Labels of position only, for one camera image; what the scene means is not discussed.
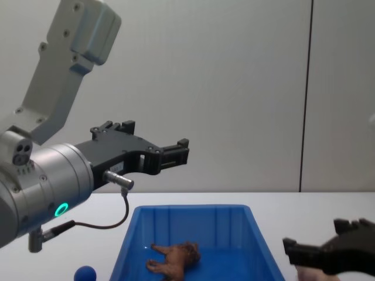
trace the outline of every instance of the toy dinosaur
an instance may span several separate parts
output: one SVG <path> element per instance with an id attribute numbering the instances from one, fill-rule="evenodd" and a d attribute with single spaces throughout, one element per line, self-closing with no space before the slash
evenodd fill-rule
<path id="1" fill-rule="evenodd" d="M 169 247 L 152 244 L 151 249 L 165 255 L 165 261 L 161 263 L 150 259 L 146 267 L 153 273 L 164 274 L 165 281 L 183 281 L 185 269 L 200 260 L 197 243 L 185 242 Z"/>

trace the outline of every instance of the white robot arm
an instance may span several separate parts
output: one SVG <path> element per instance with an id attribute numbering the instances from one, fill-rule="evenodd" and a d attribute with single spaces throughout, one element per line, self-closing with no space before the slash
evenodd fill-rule
<path id="1" fill-rule="evenodd" d="M 83 76 L 105 63 L 120 25 L 99 0 L 61 0 L 26 97 L 0 122 L 0 248 L 30 233 L 29 250 L 39 252 L 58 235 L 43 233 L 41 225 L 93 190 L 108 182 L 129 190 L 134 182 L 126 173 L 158 174 L 186 164 L 188 140 L 157 147 L 134 136 L 134 121 L 108 121 L 91 129 L 88 142 L 33 152 L 33 142 L 41 145 L 64 126 Z"/>

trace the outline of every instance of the white table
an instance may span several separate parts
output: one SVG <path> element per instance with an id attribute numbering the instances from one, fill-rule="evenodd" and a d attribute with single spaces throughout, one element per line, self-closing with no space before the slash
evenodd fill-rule
<path id="1" fill-rule="evenodd" d="M 130 217 L 140 205 L 245 204 L 248 205 L 285 280 L 296 280 L 295 269 L 284 253 L 282 239 L 322 244 L 334 236 L 333 219 L 361 217 L 375 221 L 375 193 L 157 193 L 130 194 L 128 221 L 112 230 L 74 227 L 45 243 L 40 253 L 28 252 L 28 238 L 21 237 L 0 249 L 0 280 L 73 280 L 75 271 L 90 265 L 98 281 L 110 278 Z M 119 194 L 93 194 L 77 208 L 43 226 L 48 229 L 74 219 L 108 225 L 124 215 Z M 346 273 L 342 281 L 374 281 L 361 273 Z"/>

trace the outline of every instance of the blue storage box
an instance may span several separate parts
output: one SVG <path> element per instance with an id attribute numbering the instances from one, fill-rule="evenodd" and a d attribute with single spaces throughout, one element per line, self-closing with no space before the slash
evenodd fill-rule
<path id="1" fill-rule="evenodd" d="M 185 281 L 284 280 L 250 208 L 170 205 L 135 209 L 111 281 L 161 281 L 146 268 L 164 257 L 150 246 L 197 242 L 202 258 Z"/>

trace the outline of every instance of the white wall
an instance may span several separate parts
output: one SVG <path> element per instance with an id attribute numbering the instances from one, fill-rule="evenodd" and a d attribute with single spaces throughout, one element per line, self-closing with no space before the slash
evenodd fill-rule
<path id="1" fill-rule="evenodd" d="M 48 144 L 133 119 L 157 145 L 191 141 L 187 166 L 129 175 L 134 191 L 298 190 L 311 0 L 107 3 L 122 17 L 115 46 Z M 57 5 L 1 1 L 0 118 L 21 103 Z"/>
<path id="2" fill-rule="evenodd" d="M 374 191 L 375 1 L 315 0 L 302 191 Z"/>

